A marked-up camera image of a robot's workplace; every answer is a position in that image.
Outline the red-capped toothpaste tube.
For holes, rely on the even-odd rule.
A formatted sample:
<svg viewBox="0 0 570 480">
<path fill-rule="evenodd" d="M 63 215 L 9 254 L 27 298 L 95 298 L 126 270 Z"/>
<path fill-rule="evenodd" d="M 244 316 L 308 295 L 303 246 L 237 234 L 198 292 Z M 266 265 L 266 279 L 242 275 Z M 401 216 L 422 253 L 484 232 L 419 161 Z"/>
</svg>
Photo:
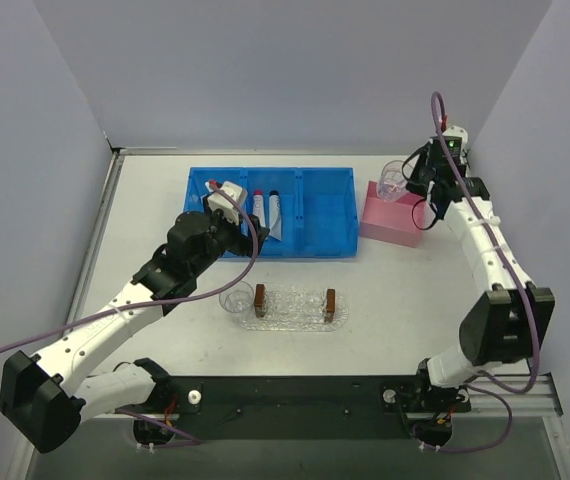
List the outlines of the red-capped toothpaste tube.
<svg viewBox="0 0 570 480">
<path fill-rule="evenodd" d="M 265 201 L 261 190 L 255 190 L 252 198 L 252 213 L 259 220 L 261 227 L 266 227 Z"/>
</svg>

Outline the clear holder with brown ends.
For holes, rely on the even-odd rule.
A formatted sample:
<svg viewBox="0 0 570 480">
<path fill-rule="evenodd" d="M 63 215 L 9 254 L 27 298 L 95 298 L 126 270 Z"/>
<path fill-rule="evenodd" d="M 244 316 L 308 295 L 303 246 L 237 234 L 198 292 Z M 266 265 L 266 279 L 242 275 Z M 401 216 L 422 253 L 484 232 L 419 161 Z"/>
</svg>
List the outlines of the clear holder with brown ends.
<svg viewBox="0 0 570 480">
<path fill-rule="evenodd" d="M 273 292 L 262 283 L 256 285 L 253 300 L 254 314 L 259 319 L 264 319 L 271 312 L 294 316 L 319 313 L 322 322 L 326 324 L 334 321 L 336 305 L 335 289 L 326 289 L 319 297 L 316 297 L 311 293 L 298 291 Z"/>
</svg>

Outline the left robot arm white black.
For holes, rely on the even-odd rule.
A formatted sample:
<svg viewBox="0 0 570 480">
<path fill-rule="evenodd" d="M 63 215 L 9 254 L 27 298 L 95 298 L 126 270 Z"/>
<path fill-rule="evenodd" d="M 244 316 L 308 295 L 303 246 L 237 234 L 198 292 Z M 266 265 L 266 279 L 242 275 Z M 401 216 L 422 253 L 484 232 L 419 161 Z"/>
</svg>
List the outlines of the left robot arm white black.
<svg viewBox="0 0 570 480">
<path fill-rule="evenodd" d="M 85 420 L 121 405 L 158 411 L 169 402 L 167 373 L 149 359 L 121 373 L 93 370 L 138 331 L 165 317 L 197 288 L 197 279 L 225 253 L 250 257 L 269 230 L 250 216 L 242 228 L 222 210 L 180 214 L 151 259 L 100 312 L 32 355 L 4 363 L 0 412 L 41 453 L 65 443 Z"/>
</svg>

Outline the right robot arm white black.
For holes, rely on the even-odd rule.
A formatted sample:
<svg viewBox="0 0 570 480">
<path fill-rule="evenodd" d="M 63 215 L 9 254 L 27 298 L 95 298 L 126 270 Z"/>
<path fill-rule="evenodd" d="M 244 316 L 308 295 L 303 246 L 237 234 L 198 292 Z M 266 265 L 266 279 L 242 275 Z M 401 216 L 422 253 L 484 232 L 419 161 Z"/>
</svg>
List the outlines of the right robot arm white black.
<svg viewBox="0 0 570 480">
<path fill-rule="evenodd" d="M 462 386 L 494 369 L 526 360 L 528 392 L 540 369 L 542 343 L 555 307 L 552 291 L 537 286 L 516 260 L 500 230 L 487 187 L 469 177 L 460 160 L 460 137 L 432 137 L 412 154 L 408 189 L 427 203 L 463 249 L 479 298 L 459 326 L 457 343 L 429 358 L 435 387 Z"/>
</svg>

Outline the clear plastic cup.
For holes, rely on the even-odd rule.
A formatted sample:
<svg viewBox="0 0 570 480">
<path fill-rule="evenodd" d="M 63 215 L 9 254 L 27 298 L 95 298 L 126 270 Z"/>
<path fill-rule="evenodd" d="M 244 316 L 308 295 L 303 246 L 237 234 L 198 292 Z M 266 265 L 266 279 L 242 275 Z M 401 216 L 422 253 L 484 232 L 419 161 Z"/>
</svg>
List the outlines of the clear plastic cup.
<svg viewBox="0 0 570 480">
<path fill-rule="evenodd" d="M 219 304 L 232 320 L 240 321 L 254 313 L 254 298 L 253 286 L 240 281 L 219 294 Z"/>
<path fill-rule="evenodd" d="M 406 180 L 402 172 L 403 161 L 389 161 L 381 170 L 376 193 L 385 202 L 396 202 L 406 193 Z"/>
</svg>

